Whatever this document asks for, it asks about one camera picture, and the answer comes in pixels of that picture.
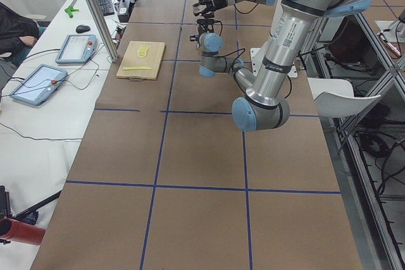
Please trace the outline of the clear glass cup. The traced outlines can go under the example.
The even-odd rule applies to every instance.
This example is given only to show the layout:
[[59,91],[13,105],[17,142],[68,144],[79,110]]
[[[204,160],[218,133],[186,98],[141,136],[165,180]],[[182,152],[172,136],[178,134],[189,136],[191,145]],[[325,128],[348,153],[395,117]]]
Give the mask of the clear glass cup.
[[195,3],[192,5],[192,12],[194,16],[204,16],[206,6],[204,4]]

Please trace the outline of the bamboo cutting board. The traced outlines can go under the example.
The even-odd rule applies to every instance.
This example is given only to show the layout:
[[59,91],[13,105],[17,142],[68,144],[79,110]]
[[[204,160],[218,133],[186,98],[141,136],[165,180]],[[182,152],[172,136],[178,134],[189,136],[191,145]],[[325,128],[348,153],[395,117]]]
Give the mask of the bamboo cutting board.
[[[137,56],[137,50],[142,45],[149,46],[149,50],[145,58],[139,58]],[[164,42],[130,41],[121,61],[120,67],[116,73],[116,77],[156,80],[159,74],[165,47],[166,45]],[[124,66],[150,66],[152,69],[123,71],[122,68]]]

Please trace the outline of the yellow plastic knife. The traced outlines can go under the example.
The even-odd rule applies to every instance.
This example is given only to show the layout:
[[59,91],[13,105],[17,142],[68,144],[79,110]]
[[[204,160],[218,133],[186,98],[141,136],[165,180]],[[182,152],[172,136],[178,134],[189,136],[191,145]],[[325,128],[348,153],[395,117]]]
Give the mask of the yellow plastic knife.
[[133,71],[133,70],[151,70],[150,66],[124,66],[123,71]]

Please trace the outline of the black keyboard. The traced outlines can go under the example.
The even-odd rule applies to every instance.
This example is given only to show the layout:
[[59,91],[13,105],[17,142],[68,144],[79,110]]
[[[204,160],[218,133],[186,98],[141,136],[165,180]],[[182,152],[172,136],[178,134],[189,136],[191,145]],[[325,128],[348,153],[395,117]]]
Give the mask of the black keyboard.
[[114,15],[115,9],[112,0],[97,0],[97,3],[104,16]]

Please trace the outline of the black computer mouse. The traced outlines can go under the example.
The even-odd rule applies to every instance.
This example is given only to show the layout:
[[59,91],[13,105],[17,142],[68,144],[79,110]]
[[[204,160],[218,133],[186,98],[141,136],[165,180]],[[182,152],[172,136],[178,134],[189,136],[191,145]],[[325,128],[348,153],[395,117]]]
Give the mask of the black computer mouse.
[[78,25],[75,29],[76,33],[82,34],[90,31],[90,26],[88,25]]

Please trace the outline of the far teach pendant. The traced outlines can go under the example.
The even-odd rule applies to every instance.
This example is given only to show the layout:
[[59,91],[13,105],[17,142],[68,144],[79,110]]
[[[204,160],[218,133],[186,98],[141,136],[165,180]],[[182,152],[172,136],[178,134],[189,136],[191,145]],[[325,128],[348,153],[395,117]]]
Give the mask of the far teach pendant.
[[97,38],[94,34],[67,35],[56,56],[57,64],[82,64],[86,63],[97,47]]

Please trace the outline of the teach pendant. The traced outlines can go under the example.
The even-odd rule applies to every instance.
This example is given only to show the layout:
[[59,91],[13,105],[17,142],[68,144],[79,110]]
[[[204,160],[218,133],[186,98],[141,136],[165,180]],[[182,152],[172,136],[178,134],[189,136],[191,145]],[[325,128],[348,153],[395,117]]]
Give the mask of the teach pendant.
[[82,64],[86,63],[97,47],[97,38],[94,34],[67,35],[56,56],[57,64]]
[[50,98],[67,76],[68,72],[64,69],[41,64],[10,93],[10,97],[32,106],[39,106]]

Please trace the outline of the green plastic tool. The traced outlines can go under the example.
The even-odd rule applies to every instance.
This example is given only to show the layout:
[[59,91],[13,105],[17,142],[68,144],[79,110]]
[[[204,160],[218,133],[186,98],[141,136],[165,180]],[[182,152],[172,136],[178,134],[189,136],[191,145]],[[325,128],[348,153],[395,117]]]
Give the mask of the green plastic tool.
[[67,8],[65,8],[65,13],[68,15],[69,18],[73,18],[74,12],[80,11],[77,8],[74,8],[72,5],[69,5]]

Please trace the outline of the white plastic chair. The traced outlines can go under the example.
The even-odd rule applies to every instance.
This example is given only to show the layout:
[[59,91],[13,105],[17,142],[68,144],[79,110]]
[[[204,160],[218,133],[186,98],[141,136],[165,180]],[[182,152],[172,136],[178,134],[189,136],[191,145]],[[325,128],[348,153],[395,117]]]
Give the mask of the white plastic chair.
[[308,78],[319,116],[343,118],[357,115],[381,95],[355,97],[351,83],[344,79]]

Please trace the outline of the near teach pendant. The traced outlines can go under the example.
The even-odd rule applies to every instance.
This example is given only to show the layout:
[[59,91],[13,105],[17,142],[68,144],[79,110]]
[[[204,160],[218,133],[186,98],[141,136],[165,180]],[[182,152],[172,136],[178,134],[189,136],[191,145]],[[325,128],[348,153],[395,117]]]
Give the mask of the near teach pendant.
[[64,69],[41,64],[10,93],[10,97],[32,106],[39,106],[50,98],[67,76],[68,72]]

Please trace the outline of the seated person in black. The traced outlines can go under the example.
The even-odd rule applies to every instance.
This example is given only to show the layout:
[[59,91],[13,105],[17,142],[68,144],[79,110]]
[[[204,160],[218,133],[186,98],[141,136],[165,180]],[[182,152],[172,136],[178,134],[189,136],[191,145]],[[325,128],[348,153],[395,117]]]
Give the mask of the seated person in black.
[[10,52],[7,60],[15,66],[27,57],[43,31],[35,21],[1,3],[1,54]]

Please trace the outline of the red bottle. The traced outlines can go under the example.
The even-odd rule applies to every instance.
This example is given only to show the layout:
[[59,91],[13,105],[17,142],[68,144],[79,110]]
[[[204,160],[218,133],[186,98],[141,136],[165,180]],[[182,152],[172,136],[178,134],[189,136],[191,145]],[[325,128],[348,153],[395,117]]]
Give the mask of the red bottle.
[[1,220],[1,242],[21,242],[40,245],[46,230],[44,228],[11,218]]

